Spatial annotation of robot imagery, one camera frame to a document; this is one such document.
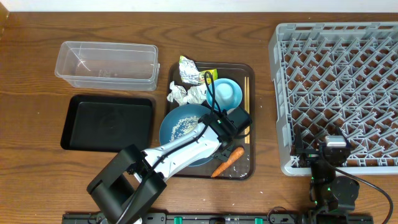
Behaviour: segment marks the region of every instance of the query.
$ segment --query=wooden tabletop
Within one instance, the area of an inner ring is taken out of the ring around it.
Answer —
[[[280,170],[268,41],[283,22],[349,21],[398,21],[398,14],[10,13],[0,40],[0,222],[60,223],[65,212],[98,211],[86,187],[115,154],[60,147],[70,98],[85,93],[154,100],[152,146],[158,146],[167,75],[180,55],[245,63],[254,69],[256,169],[245,181],[171,178],[153,208],[170,213],[267,213],[275,206],[300,211],[312,207],[310,178],[287,177]],[[156,91],[71,87],[54,75],[66,40],[156,45]],[[396,176],[364,178],[398,202]],[[357,213],[381,223],[388,208],[382,194],[361,185]],[[397,210],[392,219],[398,223]]]

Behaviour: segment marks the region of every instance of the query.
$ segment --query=brown serving tray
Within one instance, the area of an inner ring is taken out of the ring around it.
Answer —
[[[244,139],[234,140],[235,146],[242,146],[244,148],[244,155],[238,159],[231,167],[226,169],[217,179],[228,179],[228,180],[244,180],[249,178],[254,172],[254,142],[255,142],[255,127],[254,127],[254,71],[253,69],[244,64],[232,64],[232,63],[206,63],[196,62],[196,66],[199,71],[217,69],[218,78],[229,78],[234,80],[242,89],[243,98],[240,107],[244,108],[244,81],[245,77],[249,77],[249,113],[253,120],[250,132],[250,144],[246,144]],[[191,84],[183,83],[180,77],[180,70],[178,63],[174,64],[169,71],[169,83],[174,81],[176,85],[184,86],[188,90]],[[202,103],[203,106],[210,108],[209,104],[205,101]],[[167,115],[174,108],[178,107],[177,102],[167,102],[166,113]],[[177,173],[176,177],[193,177],[193,178],[206,178],[210,179],[210,175],[214,170],[221,164],[218,159],[212,159],[210,162],[197,167],[186,167]]]

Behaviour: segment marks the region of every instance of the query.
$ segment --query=chopsticks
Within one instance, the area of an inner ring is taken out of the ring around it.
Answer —
[[[248,114],[250,114],[250,86],[249,86],[249,77],[244,77],[244,109]],[[248,134],[250,132],[250,126],[244,130],[244,134]],[[244,138],[245,144],[250,144],[250,135]]]

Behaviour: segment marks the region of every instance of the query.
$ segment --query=transparent plastic bin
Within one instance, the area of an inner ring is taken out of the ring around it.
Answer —
[[[73,87],[152,91],[160,64],[154,45],[66,41],[55,75]]]
[[[398,22],[279,24],[269,42],[280,167],[310,175],[292,152],[339,126],[353,150],[341,170],[398,174]]]

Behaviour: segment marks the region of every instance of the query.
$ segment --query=carrot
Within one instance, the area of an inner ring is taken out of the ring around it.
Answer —
[[[229,156],[226,162],[223,162],[211,175],[211,177],[216,177],[220,175],[224,170],[226,170],[232,163],[238,160],[244,154],[243,147],[237,147]]]

